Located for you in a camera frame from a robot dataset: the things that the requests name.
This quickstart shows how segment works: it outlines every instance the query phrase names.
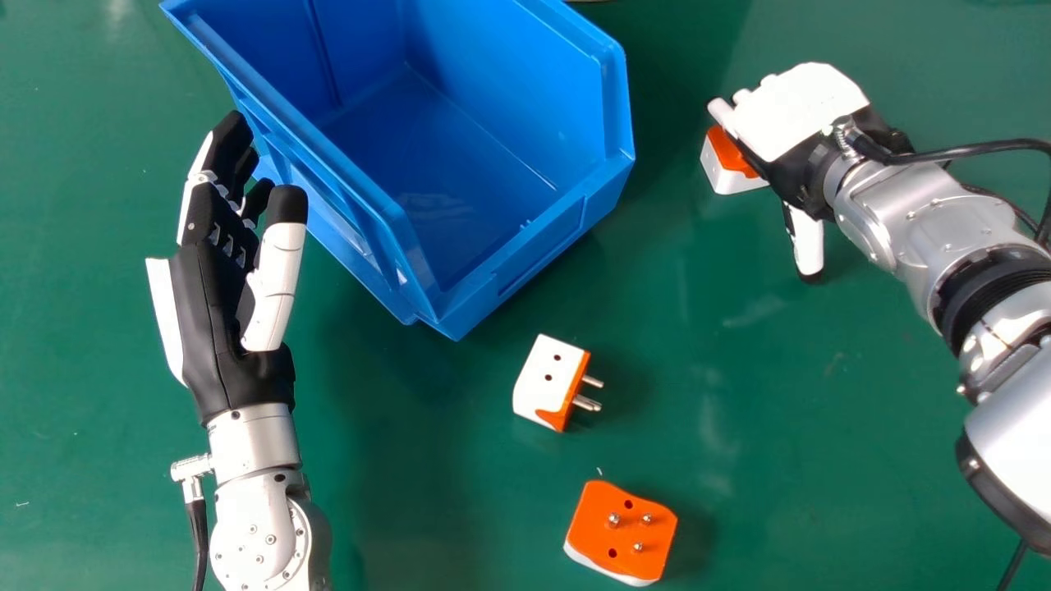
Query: green surface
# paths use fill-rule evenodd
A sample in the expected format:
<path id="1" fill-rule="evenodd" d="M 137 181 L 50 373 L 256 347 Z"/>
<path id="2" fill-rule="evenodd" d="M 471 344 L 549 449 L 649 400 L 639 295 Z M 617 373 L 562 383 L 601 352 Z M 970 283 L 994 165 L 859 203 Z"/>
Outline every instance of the green surface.
<path id="1" fill-rule="evenodd" d="M 400 326 L 308 244 L 288 342 L 337 589 L 620 589 L 561 551 L 599 469 L 678 512 L 662 589 L 991 589 L 1015 537 L 953 466 L 955 362 L 838 235 L 828 284 L 801 285 L 772 195 L 715 197 L 697 157 L 708 98 L 805 60 L 922 147 L 1051 137 L 1051 5 L 580 9 L 627 50 L 639 155 L 593 232 L 459 344 Z M 230 104 L 150 0 L 0 1 L 0 589 L 189 586 L 167 470 L 206 440 L 143 259 L 171 252 Z M 1037 156 L 956 170 L 1030 208 L 1048 180 Z M 607 383 L 565 435 L 511 412 L 539 331 Z M 1048 588 L 1051 566 L 1016 585 Z"/>

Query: blue container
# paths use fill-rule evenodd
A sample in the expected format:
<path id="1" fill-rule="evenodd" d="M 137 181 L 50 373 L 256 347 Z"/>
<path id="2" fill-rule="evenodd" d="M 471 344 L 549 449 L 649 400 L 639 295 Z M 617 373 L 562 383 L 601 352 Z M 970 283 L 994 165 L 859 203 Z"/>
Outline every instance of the blue container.
<path id="1" fill-rule="evenodd" d="M 620 45 L 560 0 L 167 0 L 257 176 L 399 321 L 459 340 L 617 203 Z"/>

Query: robotic arm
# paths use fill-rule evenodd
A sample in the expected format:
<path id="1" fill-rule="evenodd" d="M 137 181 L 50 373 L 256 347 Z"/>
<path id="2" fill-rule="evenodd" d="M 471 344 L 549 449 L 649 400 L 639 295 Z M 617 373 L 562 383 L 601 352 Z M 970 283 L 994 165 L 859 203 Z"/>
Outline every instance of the robotic arm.
<path id="1" fill-rule="evenodd" d="M 212 571 L 227 591 L 327 591 L 331 532 L 311 503 L 292 423 L 295 369 L 282 341 L 306 240 L 307 197 L 259 181 L 234 111 L 208 134 L 183 188 L 171 259 L 149 259 L 168 366 L 193 393 L 210 453 L 177 462 L 197 548 L 193 589 Z M 267 212 L 262 239 L 260 216 Z M 213 472 L 208 543 L 202 477 Z"/>
<path id="2" fill-rule="evenodd" d="M 915 154 L 905 134 L 826 64 L 768 76 L 733 101 L 708 104 L 718 125 L 701 161 L 716 190 L 769 185 L 804 279 L 820 277 L 821 231 L 831 222 L 905 284 L 916 312 L 960 360 L 956 392 L 975 407 L 956 442 L 964 477 L 1021 534 L 1019 549 L 1051 555 L 1047 224 L 1036 227 L 1009 201 L 945 169 L 953 159 L 991 151 L 1051 155 L 1051 144 L 1010 140 Z"/>

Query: plug prong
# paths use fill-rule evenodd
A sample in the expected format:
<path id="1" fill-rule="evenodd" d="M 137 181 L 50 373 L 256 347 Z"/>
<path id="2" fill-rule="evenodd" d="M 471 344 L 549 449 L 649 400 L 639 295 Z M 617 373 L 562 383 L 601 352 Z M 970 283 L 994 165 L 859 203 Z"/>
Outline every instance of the plug prong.
<path id="1" fill-rule="evenodd" d="M 579 394 L 573 398 L 573 404 L 577 405 L 578 408 L 582 408 L 591 412 L 598 412 L 602 410 L 602 403 Z"/>

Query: orange and white plug adapter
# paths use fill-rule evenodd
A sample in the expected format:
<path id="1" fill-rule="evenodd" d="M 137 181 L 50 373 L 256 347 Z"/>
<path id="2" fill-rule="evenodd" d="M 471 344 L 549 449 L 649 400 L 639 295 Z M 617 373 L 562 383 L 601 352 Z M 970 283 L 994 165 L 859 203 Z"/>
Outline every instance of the orange and white plug adapter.
<path id="1" fill-rule="evenodd" d="M 581 384 L 594 388 L 604 385 L 586 374 L 589 361 L 590 352 L 547 334 L 538 335 L 515 383 L 515 414 L 562 433 L 574 406 L 592 412 L 602 410 L 601 404 L 579 394 Z"/>
<path id="2" fill-rule="evenodd" d="M 667 507 L 604 481 L 584 485 L 562 549 L 581 565 L 632 587 L 660 580 L 679 524 Z"/>

